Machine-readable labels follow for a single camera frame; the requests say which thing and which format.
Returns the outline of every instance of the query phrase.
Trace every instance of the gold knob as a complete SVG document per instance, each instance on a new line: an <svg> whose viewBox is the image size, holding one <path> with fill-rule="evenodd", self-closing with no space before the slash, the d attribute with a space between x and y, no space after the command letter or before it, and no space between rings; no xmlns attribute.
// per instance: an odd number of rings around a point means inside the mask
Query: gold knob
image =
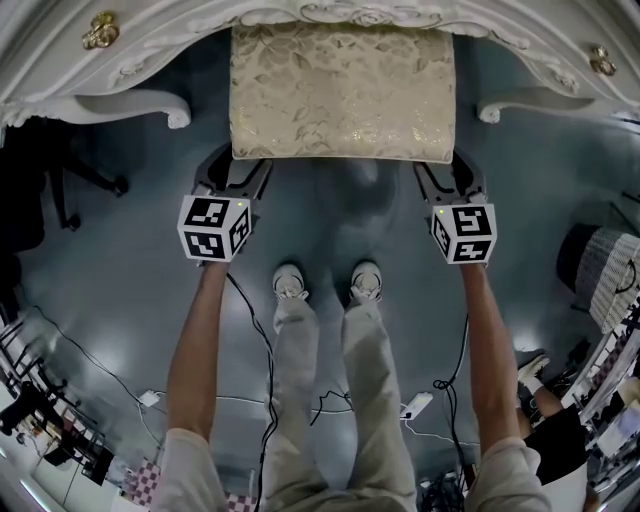
<svg viewBox="0 0 640 512"><path fill-rule="evenodd" d="M593 56L589 63L596 73L606 76L616 74L616 65L609 60L609 52L604 46L596 46L593 48Z"/></svg>
<svg viewBox="0 0 640 512"><path fill-rule="evenodd" d="M91 30L82 36L82 46L85 50L106 48L118 39L120 29L114 23L116 13L105 11L96 14L91 20Z"/></svg>

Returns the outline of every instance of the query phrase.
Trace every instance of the white sneaker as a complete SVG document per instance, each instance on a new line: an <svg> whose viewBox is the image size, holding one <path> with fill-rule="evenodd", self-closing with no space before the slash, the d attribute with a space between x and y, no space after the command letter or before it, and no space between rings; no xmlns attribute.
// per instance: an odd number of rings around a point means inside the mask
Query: white sneaker
<svg viewBox="0 0 640 512"><path fill-rule="evenodd" d="M551 362L546 355L540 354L530 363L525 364L522 368L518 370L518 380L520 382L524 382L525 380L535 377L540 370L542 370L545 366L547 366Z"/></svg>
<svg viewBox="0 0 640 512"><path fill-rule="evenodd" d="M380 302L382 277L378 265L372 261L363 261L356 266L351 275L351 296Z"/></svg>
<svg viewBox="0 0 640 512"><path fill-rule="evenodd" d="M302 273L291 263L280 265L273 274L273 293L278 301L291 298L304 300L309 296L309 292L304 289Z"/></svg>

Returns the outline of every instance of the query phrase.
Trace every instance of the white cable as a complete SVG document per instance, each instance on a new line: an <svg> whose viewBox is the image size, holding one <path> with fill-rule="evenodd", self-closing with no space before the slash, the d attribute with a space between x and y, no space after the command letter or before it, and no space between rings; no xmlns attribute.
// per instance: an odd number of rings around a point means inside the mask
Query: white cable
<svg viewBox="0 0 640 512"><path fill-rule="evenodd" d="M158 394L158 395L166 395L167 394L164 391L153 391L153 392ZM247 403L247 404L264 405L264 402L262 400L255 400L253 398L242 398L242 397L239 397L239 396L219 395L219 396L216 397L216 399L217 400L232 400L232 401L236 401L236 402L244 402L244 403ZM318 409L311 409L311 412L318 412ZM320 411L320 414L346 414L348 412L353 412L353 409L340 409L340 410L337 410L337 411L322 409L322 411Z"/></svg>
<svg viewBox="0 0 640 512"><path fill-rule="evenodd" d="M33 447L35 448L36 453L38 454L38 457L42 458L42 454L40 453L40 450L38 450L38 444L36 443L36 440L32 436L25 436L25 437L28 437L29 439L31 439L31 442L33 443Z"/></svg>
<svg viewBox="0 0 640 512"><path fill-rule="evenodd" d="M409 425L409 420L404 420L404 426L407 427L412 433L414 433L417 436L437 437L438 439L442 439L443 441L449 441L450 443L455 444L453 439L451 439L450 437L444 437L444 436L440 436L438 434L429 434L429 433L426 433L426 432L416 432L415 430L413 430L413 427L411 427ZM460 444L463 444L463 445L466 445L466 446L480 446L480 443L463 443L463 442L461 442Z"/></svg>
<svg viewBox="0 0 640 512"><path fill-rule="evenodd" d="M153 439L156 442L156 444L158 445L158 448L162 449L162 444L160 443L160 441L158 441L158 439L156 439L156 436L154 436L151 433L151 430L149 430L149 427L147 427L147 424L144 421L144 416L142 415L142 407L140 407L140 402L138 402L138 412L140 413L140 421L142 422L142 425L144 425L144 428L147 431L147 434L149 434L151 436L151 439Z"/></svg>

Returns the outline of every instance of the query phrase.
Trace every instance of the white furniture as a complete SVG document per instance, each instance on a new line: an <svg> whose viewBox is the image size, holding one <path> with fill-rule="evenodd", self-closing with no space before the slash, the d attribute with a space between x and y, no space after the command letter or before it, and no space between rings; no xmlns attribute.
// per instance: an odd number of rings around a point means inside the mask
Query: white furniture
<svg viewBox="0 0 640 512"><path fill-rule="evenodd" d="M2 0L0 126L33 115L96 123L158 111L171 128L186 126L181 98L131 88L213 32L295 20L438 28L505 46L540 85L482 101L487 122L508 106L639 111L635 0Z"/></svg>

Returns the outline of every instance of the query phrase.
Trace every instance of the floral fabric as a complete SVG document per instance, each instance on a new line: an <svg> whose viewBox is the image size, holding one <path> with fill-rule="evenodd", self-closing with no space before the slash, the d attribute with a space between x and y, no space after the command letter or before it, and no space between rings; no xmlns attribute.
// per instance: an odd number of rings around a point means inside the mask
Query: floral fabric
<svg viewBox="0 0 640 512"><path fill-rule="evenodd" d="M448 163L451 35L347 24L236 26L230 108L235 158Z"/></svg>

